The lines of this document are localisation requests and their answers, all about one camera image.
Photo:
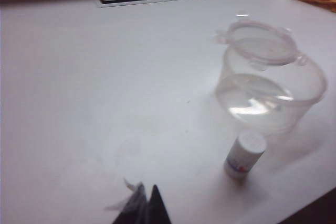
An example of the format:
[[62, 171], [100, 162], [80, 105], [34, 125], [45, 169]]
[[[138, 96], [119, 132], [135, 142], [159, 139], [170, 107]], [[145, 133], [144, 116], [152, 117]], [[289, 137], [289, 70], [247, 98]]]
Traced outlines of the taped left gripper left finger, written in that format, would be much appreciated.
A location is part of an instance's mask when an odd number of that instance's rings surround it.
[[112, 223], [143, 223], [147, 207], [145, 186], [142, 182], [133, 184], [126, 178], [123, 178], [123, 181], [131, 194], [113, 205], [104, 207], [104, 211], [118, 213]]

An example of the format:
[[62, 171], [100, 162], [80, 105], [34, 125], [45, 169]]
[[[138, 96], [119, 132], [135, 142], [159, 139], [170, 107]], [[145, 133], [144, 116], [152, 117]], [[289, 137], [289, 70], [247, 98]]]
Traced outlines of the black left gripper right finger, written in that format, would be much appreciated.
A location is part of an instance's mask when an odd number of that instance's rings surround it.
[[151, 198], [148, 204], [148, 218], [149, 223], [172, 223], [157, 185], [154, 185], [152, 188]]

